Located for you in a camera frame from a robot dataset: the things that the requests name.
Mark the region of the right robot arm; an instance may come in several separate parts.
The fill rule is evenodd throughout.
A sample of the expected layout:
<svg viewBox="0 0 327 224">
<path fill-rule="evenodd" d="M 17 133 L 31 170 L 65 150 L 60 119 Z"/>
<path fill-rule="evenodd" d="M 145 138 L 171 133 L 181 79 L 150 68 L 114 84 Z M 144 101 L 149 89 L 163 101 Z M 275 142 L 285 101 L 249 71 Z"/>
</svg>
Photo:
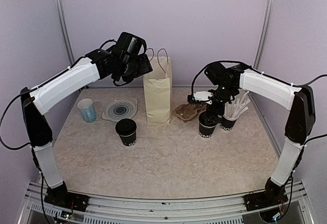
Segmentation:
<svg viewBox="0 0 327 224">
<path fill-rule="evenodd" d="M 263 96 L 289 111 L 284 147 L 277 167 L 267 181 L 266 186 L 269 188 L 261 195 L 262 202 L 271 206 L 280 199 L 282 193 L 279 187 L 288 182 L 300 162 L 306 144 L 311 141 L 309 135 L 316 121 L 313 89 L 309 83 L 290 84 L 243 62 L 231 61 L 232 66 L 228 68 L 224 66 L 225 63 L 215 61 L 201 69 L 216 89 L 192 90 L 188 102 L 208 104 L 204 121 L 209 125 L 218 123 L 217 119 L 223 115 L 225 104 L 231 103 L 240 89 Z"/>
</svg>

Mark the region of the brown cardboard cup carrier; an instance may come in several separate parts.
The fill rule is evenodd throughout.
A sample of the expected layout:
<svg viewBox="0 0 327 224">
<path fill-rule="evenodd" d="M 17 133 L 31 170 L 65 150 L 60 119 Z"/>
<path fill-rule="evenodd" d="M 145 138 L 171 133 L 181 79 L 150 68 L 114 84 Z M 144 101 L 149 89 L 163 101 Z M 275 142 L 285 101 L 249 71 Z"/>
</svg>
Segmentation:
<svg viewBox="0 0 327 224">
<path fill-rule="evenodd" d="M 206 103 L 182 104 L 174 109 L 174 114 L 183 122 L 188 122 L 206 109 Z"/>
</svg>

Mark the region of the black plastic cup lid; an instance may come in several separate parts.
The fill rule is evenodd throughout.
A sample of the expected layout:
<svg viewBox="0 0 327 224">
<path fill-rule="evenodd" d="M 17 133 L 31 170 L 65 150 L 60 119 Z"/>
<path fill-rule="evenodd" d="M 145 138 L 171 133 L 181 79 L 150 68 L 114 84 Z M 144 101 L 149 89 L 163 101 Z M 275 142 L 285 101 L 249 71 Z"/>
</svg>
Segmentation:
<svg viewBox="0 0 327 224">
<path fill-rule="evenodd" d="M 136 132 L 137 125 L 132 119 L 124 118 L 121 119 L 116 125 L 115 130 L 121 136 L 129 136 Z"/>
</svg>

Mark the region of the black paper coffee cup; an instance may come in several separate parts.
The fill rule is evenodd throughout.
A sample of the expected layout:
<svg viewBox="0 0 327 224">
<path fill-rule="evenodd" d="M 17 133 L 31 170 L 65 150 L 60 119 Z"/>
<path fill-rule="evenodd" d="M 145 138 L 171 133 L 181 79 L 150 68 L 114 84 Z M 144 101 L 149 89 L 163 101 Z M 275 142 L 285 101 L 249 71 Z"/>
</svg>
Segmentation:
<svg viewBox="0 0 327 224">
<path fill-rule="evenodd" d="M 133 146 L 136 143 L 136 131 L 130 133 L 129 135 L 121 135 L 119 137 L 124 146 Z"/>
</svg>

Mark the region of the cream paper takeout bag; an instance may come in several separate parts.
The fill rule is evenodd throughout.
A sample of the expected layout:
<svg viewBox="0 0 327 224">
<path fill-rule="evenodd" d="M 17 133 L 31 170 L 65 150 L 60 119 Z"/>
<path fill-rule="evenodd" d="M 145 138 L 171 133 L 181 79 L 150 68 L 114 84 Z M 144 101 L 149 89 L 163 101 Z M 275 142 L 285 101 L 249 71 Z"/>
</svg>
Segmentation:
<svg viewBox="0 0 327 224">
<path fill-rule="evenodd" d="M 153 71 L 143 77 L 147 124 L 169 124 L 172 113 L 172 64 L 166 49 L 159 49 L 150 64 Z"/>
</svg>

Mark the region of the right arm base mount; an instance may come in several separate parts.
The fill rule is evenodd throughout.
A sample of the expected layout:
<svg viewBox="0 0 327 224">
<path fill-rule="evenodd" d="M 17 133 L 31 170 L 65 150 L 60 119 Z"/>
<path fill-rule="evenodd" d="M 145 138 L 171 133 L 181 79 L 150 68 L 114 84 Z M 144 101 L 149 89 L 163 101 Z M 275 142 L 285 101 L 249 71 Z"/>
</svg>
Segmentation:
<svg viewBox="0 0 327 224">
<path fill-rule="evenodd" d="M 282 202 L 287 202 L 288 197 L 286 194 L 282 194 L 274 199 L 269 199 L 265 192 L 250 193 L 243 196 L 244 203 L 247 211 L 258 210 L 262 208 L 268 208 L 271 206 L 279 205 Z"/>
</svg>

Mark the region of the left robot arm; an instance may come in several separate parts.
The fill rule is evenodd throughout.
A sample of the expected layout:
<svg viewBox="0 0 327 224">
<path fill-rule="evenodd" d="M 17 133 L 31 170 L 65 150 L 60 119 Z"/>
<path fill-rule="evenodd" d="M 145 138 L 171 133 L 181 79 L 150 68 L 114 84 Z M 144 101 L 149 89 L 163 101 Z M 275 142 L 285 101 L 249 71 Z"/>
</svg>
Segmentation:
<svg viewBox="0 0 327 224">
<path fill-rule="evenodd" d="M 66 206 L 72 196 L 67 191 L 53 154 L 53 132 L 45 118 L 56 104 L 81 88 L 111 77 L 120 87 L 150 73 L 153 69 L 146 54 L 146 41 L 131 33 L 122 32 L 108 49 L 102 47 L 80 57 L 47 81 L 32 89 L 25 87 L 15 98 L 21 100 L 23 119 L 29 137 L 27 143 L 37 160 L 43 180 L 52 190 L 51 197 Z"/>
</svg>

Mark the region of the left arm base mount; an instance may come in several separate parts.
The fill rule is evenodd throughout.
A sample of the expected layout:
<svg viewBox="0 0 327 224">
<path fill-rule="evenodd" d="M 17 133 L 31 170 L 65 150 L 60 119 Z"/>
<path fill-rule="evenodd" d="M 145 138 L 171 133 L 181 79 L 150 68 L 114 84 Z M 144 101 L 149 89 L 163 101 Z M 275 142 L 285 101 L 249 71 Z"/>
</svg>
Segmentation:
<svg viewBox="0 0 327 224">
<path fill-rule="evenodd" d="M 85 212 L 89 197 L 87 195 L 72 193 L 72 192 L 59 192 L 49 189 L 45 195 L 44 201 L 54 206 L 70 209 L 73 211 Z"/>
</svg>

